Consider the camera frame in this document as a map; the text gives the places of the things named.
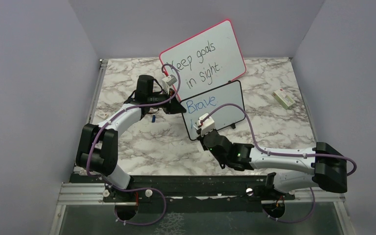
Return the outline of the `black framed whiteboard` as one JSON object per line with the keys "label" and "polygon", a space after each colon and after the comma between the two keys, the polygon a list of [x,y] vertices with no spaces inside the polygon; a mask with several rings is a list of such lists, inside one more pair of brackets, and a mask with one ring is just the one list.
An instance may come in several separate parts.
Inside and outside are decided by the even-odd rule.
{"label": "black framed whiteboard", "polygon": [[[194,95],[181,101],[182,106],[186,109],[183,113],[183,120],[191,141],[196,140],[197,133],[195,124],[201,116],[209,114],[221,105],[232,103],[244,108],[241,82],[236,80],[206,92]],[[229,127],[245,119],[242,111],[234,106],[225,106],[214,114],[211,118],[215,122],[217,130]]]}

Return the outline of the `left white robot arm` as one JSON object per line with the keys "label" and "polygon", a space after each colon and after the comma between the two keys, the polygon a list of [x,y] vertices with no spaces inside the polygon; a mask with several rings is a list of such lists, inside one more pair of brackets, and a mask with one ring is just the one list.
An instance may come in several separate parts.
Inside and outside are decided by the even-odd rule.
{"label": "left white robot arm", "polygon": [[160,82],[150,75],[141,75],[137,87],[119,111],[99,124],[87,123],[81,133],[75,163],[88,173],[97,172],[116,187],[122,201],[134,196],[132,177],[118,165],[118,139],[133,124],[149,113],[151,108],[163,109],[166,114],[183,114],[186,109],[176,98],[172,85],[178,82],[174,75]]}

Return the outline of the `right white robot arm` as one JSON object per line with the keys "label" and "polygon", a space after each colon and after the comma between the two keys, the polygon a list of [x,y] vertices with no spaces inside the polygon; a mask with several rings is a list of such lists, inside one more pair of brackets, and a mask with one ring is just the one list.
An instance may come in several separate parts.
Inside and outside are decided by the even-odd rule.
{"label": "right white robot arm", "polygon": [[221,168],[237,171],[283,169],[283,173],[267,176],[263,194],[269,199],[301,188],[319,187],[332,193],[348,190],[348,159],[325,142],[317,142],[314,148],[307,149],[269,149],[231,142],[217,130],[197,139]]}

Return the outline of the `pink framed whiteboard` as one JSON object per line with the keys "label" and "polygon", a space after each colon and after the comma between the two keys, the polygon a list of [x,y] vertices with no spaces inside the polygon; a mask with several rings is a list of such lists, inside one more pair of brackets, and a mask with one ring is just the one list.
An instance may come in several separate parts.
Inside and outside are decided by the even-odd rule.
{"label": "pink framed whiteboard", "polygon": [[246,72],[232,22],[228,19],[162,51],[165,71],[180,76],[178,98],[185,99],[233,81]]}

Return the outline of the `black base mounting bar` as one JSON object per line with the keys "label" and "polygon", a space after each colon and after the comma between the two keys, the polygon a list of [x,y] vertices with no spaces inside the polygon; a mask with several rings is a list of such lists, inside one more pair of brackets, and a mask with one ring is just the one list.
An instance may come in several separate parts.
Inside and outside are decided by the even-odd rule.
{"label": "black base mounting bar", "polygon": [[295,197],[270,191],[266,176],[134,176],[121,192],[102,185],[102,203],[120,216],[162,212],[262,212]]}

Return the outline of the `white green box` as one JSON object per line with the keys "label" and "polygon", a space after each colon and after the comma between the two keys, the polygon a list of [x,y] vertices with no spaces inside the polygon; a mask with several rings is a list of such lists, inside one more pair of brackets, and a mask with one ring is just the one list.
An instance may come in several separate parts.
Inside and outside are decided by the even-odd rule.
{"label": "white green box", "polygon": [[272,96],[286,110],[292,108],[296,104],[294,99],[291,98],[282,88],[273,91]]}

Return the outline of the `aluminium rail table edge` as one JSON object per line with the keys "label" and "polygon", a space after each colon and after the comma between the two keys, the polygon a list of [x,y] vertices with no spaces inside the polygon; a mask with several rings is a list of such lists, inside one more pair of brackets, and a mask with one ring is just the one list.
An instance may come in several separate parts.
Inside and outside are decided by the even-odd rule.
{"label": "aluminium rail table edge", "polygon": [[[109,60],[99,59],[96,73],[96,82],[91,88],[91,99],[88,105],[85,123],[91,123],[95,119],[97,102],[101,92],[101,86],[107,70]],[[99,177],[89,177],[85,169],[74,165],[67,182],[63,182],[57,199],[57,207],[76,205],[103,205],[103,191],[105,182]]]}

